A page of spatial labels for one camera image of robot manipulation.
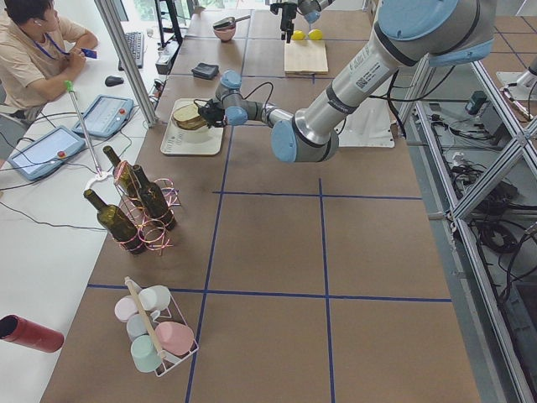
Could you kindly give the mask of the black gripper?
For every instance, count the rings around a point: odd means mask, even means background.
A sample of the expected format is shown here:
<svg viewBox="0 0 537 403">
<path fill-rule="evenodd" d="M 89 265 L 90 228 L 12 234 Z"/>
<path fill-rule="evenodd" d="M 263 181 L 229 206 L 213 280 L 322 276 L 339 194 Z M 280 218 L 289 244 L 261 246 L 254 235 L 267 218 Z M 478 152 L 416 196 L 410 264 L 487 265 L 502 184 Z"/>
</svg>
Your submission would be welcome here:
<svg viewBox="0 0 537 403">
<path fill-rule="evenodd" d="M 281 13 L 280 20 L 280 29 L 281 31 L 281 40 L 286 40 L 286 43 L 289 44 L 294 29 L 294 20 L 297 15 L 298 3 L 297 2 L 272 2 L 269 5 L 269 11 L 277 15 Z"/>
<path fill-rule="evenodd" d="M 213 100 L 207 100 L 198 107 L 199 115 L 206 121 L 208 128 L 224 128 L 227 126 L 225 111 Z"/>
</svg>

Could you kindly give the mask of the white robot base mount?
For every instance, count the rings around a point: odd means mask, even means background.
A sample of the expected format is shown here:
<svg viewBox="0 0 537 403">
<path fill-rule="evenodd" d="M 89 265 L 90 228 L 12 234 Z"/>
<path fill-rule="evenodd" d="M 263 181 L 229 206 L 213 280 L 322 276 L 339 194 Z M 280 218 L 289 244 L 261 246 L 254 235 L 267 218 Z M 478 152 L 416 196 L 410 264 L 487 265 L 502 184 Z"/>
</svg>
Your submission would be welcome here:
<svg viewBox="0 0 537 403">
<path fill-rule="evenodd" d="M 386 101 L 364 101 L 356 112 L 336 127 L 339 145 L 347 148 L 393 148 L 394 137 Z"/>
</svg>

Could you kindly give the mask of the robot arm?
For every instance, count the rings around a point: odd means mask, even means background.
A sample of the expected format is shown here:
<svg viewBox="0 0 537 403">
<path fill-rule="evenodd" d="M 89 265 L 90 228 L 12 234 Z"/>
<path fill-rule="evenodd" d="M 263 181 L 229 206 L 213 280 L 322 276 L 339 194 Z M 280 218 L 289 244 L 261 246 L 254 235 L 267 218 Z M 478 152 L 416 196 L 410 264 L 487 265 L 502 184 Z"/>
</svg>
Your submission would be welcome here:
<svg viewBox="0 0 537 403">
<path fill-rule="evenodd" d="M 355 113 L 402 66 L 424 56 L 432 66 L 481 60 L 493 47 L 494 1 L 383 1 L 369 41 L 307 107 L 288 113 L 249 101 L 241 76 L 226 71 L 215 96 L 198 112 L 211 127 L 259 121 L 271 128 L 271 147 L 283 162 L 320 162 L 338 146 L 336 126 Z"/>
<path fill-rule="evenodd" d="M 295 19 L 301 15 L 312 24 L 319 19 L 321 11 L 332 5 L 332 0 L 288 0 L 288 1 L 266 1 L 269 11 L 273 15 L 281 13 L 280 31 L 281 39 L 287 44 L 295 31 Z"/>
</svg>

